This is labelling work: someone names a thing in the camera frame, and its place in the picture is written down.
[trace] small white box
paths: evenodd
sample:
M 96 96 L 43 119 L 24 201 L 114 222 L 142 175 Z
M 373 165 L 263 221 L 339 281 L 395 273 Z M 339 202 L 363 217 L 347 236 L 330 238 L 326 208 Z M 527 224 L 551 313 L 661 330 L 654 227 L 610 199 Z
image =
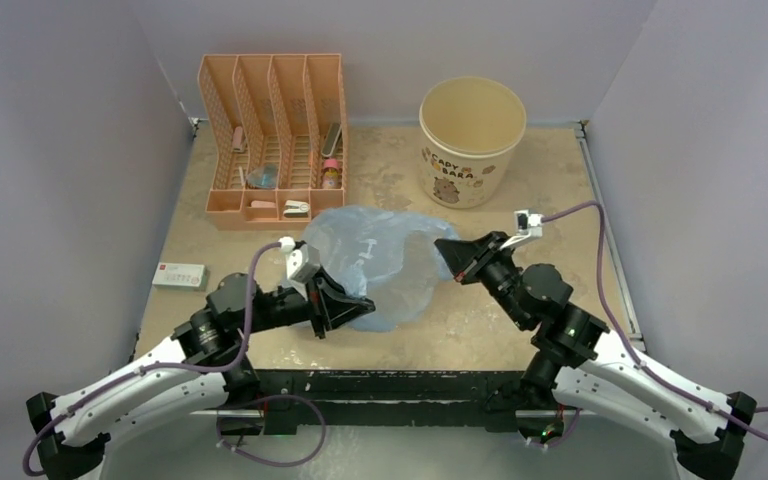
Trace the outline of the small white box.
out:
M 207 267 L 189 263 L 157 264 L 151 284 L 161 288 L 203 291 L 207 287 Z

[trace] table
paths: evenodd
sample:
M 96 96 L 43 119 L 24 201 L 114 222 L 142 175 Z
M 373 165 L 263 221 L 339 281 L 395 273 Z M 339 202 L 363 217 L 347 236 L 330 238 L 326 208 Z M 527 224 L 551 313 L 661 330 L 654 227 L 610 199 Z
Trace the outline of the table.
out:
M 470 210 L 453 210 L 420 190 L 416 165 L 419 127 L 350 129 L 349 201 L 389 210 L 410 210 L 449 221 L 464 239 L 491 230 L 512 232 L 513 211 L 532 208 L 550 214 L 592 200 L 593 189 L 573 129 L 531 128 L 517 148 L 505 180 L 494 197 Z M 206 264 L 208 292 L 227 274 L 245 272 L 252 254 L 279 237 L 299 232 L 218 231 L 205 215 L 208 188 L 216 165 L 210 126 L 201 124 L 186 177 L 164 244 L 161 260 Z M 598 216 L 593 209 L 544 228 L 543 239 L 520 248 L 521 266 L 552 263 L 574 288 L 572 301 L 607 320 L 596 292 Z M 608 303 L 627 325 L 610 255 L 605 253 Z M 273 250 L 261 260 L 257 281 L 274 288 L 283 256 Z M 192 312 L 204 306 L 204 292 L 154 289 L 144 314 L 136 354 L 142 355 Z M 328 368 L 390 370 L 524 370 L 535 353 L 530 334 L 520 332 L 480 285 L 438 285 L 431 306 L 414 323 L 388 333 L 343 328 L 325 340 L 309 328 L 288 327 L 252 336 L 249 358 L 255 368 Z

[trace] plastic bag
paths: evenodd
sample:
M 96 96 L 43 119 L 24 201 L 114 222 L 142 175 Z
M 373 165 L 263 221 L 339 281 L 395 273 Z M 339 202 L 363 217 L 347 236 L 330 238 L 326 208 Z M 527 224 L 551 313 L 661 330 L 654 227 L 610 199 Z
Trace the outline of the plastic bag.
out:
M 346 293 L 375 302 L 375 312 L 349 323 L 374 332 L 419 318 L 437 283 L 452 278 L 434 247 L 438 238 L 459 237 L 438 218 L 358 205 L 326 210 L 302 234 Z

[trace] gray floor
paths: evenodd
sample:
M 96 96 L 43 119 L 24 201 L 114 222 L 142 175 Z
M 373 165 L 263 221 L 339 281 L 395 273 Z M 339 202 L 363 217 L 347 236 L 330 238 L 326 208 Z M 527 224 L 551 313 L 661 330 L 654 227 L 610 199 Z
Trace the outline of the gray floor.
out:
M 310 451 L 319 429 L 254 438 L 250 452 L 293 460 Z M 674 480 L 674 464 L 654 442 L 598 417 L 548 454 L 526 449 L 519 435 L 477 428 L 334 427 L 314 461 L 272 468 L 216 448 L 211 417 L 190 416 L 148 433 L 112 456 L 106 479 L 130 480 Z

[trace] robotic arm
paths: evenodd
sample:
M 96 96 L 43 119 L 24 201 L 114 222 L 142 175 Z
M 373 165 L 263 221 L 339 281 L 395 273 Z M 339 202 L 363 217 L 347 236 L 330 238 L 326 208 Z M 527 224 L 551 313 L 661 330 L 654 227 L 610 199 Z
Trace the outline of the robotic arm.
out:
M 293 288 L 264 293 L 252 282 L 254 291 L 249 292 L 246 274 L 228 275 L 207 296 L 204 308 L 142 357 L 81 390 L 30 398 L 27 410 L 34 429 L 39 434 L 49 426 L 37 446 L 45 474 L 53 480 L 78 478 L 96 469 L 105 453 L 168 420 L 253 400 L 257 373 L 240 351 L 239 333 L 249 294 L 252 333 L 310 321 L 314 334 L 324 338 L 325 332 L 375 310 L 371 300 L 346 294 L 321 267 L 313 247 L 288 237 L 281 243 Z M 205 372 L 187 366 L 213 368 Z M 98 389 L 106 391 L 83 401 Z
M 587 409 L 641 431 L 676 452 L 679 463 L 708 480 L 730 479 L 756 402 L 698 385 L 634 349 L 602 320 L 569 301 L 572 286 L 553 265 L 514 265 L 513 251 L 542 235 L 541 216 L 517 212 L 518 234 L 491 232 L 475 241 L 435 241 L 463 285 L 481 283 L 520 330 L 535 331 L 538 348 L 522 378 L 497 390 L 487 408 L 505 410 L 545 403 Z M 656 381 L 652 374 L 665 382 Z M 693 392 L 707 408 L 677 393 Z

